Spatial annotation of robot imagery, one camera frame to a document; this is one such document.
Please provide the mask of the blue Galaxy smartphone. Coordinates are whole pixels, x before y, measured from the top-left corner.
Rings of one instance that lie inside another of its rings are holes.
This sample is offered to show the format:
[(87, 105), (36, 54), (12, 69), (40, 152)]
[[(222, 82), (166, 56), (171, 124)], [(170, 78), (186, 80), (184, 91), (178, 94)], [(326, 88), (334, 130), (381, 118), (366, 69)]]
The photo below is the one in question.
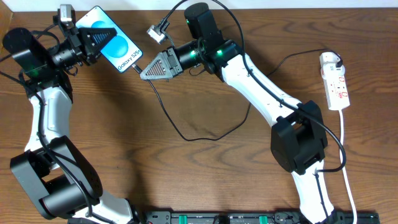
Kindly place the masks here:
[(144, 54), (99, 6), (87, 12), (76, 22), (76, 26), (77, 28), (115, 28), (116, 36), (104, 46), (101, 53), (120, 73), (125, 72)]

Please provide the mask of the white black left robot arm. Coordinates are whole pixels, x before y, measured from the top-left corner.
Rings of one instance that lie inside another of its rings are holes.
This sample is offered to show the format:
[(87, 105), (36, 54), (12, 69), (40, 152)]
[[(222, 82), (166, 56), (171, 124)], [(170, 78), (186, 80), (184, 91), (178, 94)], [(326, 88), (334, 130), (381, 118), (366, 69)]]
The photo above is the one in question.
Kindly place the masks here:
[(80, 65), (92, 65), (102, 48), (116, 36), (113, 28), (77, 28), (60, 24), (65, 36), (51, 48), (39, 37), (43, 31), (15, 28), (3, 47), (20, 66), (16, 82), (24, 87), (33, 107), (32, 131), (24, 152), (10, 168), (37, 211), (48, 220), (69, 223), (138, 223), (125, 198), (105, 191), (99, 175), (71, 142), (69, 118), (73, 104), (70, 76)]

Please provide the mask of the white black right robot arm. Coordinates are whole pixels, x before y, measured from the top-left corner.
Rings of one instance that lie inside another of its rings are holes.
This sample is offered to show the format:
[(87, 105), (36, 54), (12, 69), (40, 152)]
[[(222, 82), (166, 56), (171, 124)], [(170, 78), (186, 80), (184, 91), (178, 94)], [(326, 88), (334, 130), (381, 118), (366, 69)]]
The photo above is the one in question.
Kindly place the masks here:
[(184, 16), (193, 40), (160, 52), (140, 72), (141, 79), (171, 79), (203, 65), (240, 92), (271, 127), (271, 153), (294, 178), (301, 214), (310, 223), (331, 223), (334, 207), (321, 173), (328, 141), (317, 104), (301, 103), (273, 84), (244, 48), (223, 38), (207, 3), (189, 6)]

